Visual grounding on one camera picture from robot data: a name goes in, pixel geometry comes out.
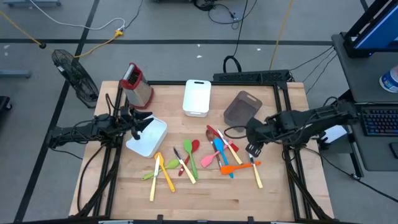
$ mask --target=white cable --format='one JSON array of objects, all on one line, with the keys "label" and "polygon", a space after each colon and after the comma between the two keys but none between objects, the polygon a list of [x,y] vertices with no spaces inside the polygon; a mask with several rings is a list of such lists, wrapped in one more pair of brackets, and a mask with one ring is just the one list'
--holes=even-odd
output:
[{"label": "white cable", "polygon": [[47,13],[45,13],[39,6],[37,6],[37,5],[35,4],[35,2],[33,2],[33,0],[29,0],[29,1],[30,1],[38,10],[40,10],[40,12],[43,12],[43,14],[46,15],[49,19],[51,19],[52,21],[54,21],[54,22],[56,22],[57,24],[60,24],[60,25],[66,25],[66,26],[72,26],[72,27],[82,27],[82,28],[87,28],[87,29],[90,29],[90,30],[100,30],[100,29],[103,29],[104,27],[106,27],[107,25],[109,25],[111,22],[113,22],[113,21],[115,21],[115,20],[122,20],[122,21],[123,21],[123,25],[119,28],[119,30],[123,30],[123,29],[124,29],[124,26],[126,25],[126,21],[125,21],[124,19],[122,19],[122,18],[114,18],[114,19],[112,19],[111,21],[109,21],[107,24],[101,26],[100,28],[91,28],[91,27],[87,27],[87,26],[84,26],[84,25],[67,24],[67,23],[63,23],[63,22],[56,21],[56,20],[53,19],[51,16],[49,16]]}]

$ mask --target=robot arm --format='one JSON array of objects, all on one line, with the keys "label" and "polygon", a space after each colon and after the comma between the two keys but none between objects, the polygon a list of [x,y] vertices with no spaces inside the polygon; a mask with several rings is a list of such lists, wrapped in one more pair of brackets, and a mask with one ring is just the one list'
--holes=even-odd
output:
[{"label": "robot arm", "polygon": [[138,131],[143,131],[154,119],[147,118],[152,112],[139,112],[127,107],[120,108],[120,116],[113,117],[110,114],[95,116],[84,126],[70,128],[55,127],[49,135],[48,143],[50,148],[62,146],[68,142],[100,141],[101,144],[131,130],[134,139],[139,139]]},{"label": "robot arm", "polygon": [[246,150],[257,157],[264,143],[279,141],[292,148],[301,148],[312,136],[334,125],[350,124],[358,119],[354,105],[345,101],[307,111],[283,111],[268,117],[265,124],[252,118],[246,125],[249,141]]}]

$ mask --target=blue utensil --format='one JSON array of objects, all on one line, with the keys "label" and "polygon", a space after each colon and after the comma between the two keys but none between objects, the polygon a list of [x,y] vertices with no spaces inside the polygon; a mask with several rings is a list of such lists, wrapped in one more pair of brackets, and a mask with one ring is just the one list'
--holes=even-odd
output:
[{"label": "blue utensil", "polygon": [[[216,138],[216,139],[214,139],[213,144],[216,146],[216,149],[219,150],[221,156],[223,156],[225,165],[228,165],[228,160],[226,159],[225,154],[224,154],[224,143],[223,143],[223,140],[221,140],[219,138]],[[231,178],[234,178],[234,174],[233,173],[230,173],[229,176]]]}]

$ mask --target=green utensil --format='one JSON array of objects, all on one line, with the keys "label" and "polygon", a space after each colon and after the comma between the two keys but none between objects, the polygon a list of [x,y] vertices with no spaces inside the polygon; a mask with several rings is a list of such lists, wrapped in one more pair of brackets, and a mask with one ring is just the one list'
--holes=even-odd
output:
[{"label": "green utensil", "polygon": [[189,157],[190,157],[193,177],[195,178],[195,180],[197,180],[198,179],[198,171],[197,171],[197,167],[195,166],[195,161],[193,160],[193,157],[192,157],[192,142],[191,142],[191,140],[186,139],[186,140],[184,140],[183,144],[184,144],[184,149],[186,150],[186,152],[189,154]]},{"label": "green utensil", "polygon": [[[165,166],[166,169],[174,169],[177,168],[180,165],[180,161],[178,159],[172,159],[169,161],[169,163]],[[145,175],[142,180],[147,180],[153,177],[155,172],[150,172],[149,174]]]}]

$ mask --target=electric fan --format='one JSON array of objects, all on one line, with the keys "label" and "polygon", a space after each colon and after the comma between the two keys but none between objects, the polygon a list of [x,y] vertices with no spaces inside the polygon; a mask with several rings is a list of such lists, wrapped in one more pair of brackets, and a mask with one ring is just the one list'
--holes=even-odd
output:
[{"label": "electric fan", "polygon": [[79,61],[66,50],[54,50],[51,58],[61,75],[75,89],[77,98],[88,108],[94,108],[95,105],[90,104],[97,102],[99,92]]}]

